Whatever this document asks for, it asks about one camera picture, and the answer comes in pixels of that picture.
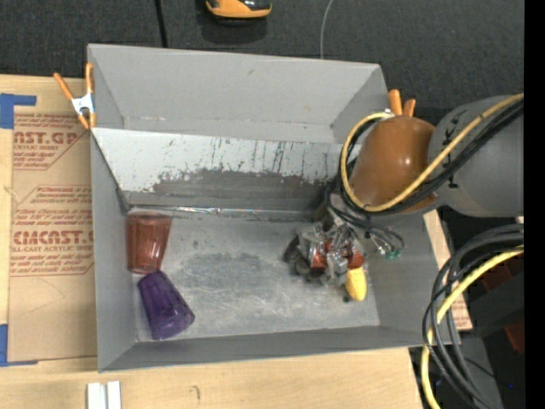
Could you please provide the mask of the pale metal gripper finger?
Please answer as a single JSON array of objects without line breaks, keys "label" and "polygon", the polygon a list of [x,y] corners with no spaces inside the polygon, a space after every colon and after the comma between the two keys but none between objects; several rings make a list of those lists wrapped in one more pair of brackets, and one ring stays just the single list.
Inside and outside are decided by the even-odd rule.
[{"label": "pale metal gripper finger", "polygon": [[321,227],[307,227],[301,229],[298,234],[299,249],[308,251],[310,248],[324,241],[324,230]]},{"label": "pale metal gripper finger", "polygon": [[348,260],[338,253],[328,253],[326,264],[325,282],[334,286],[344,285],[347,281]]}]

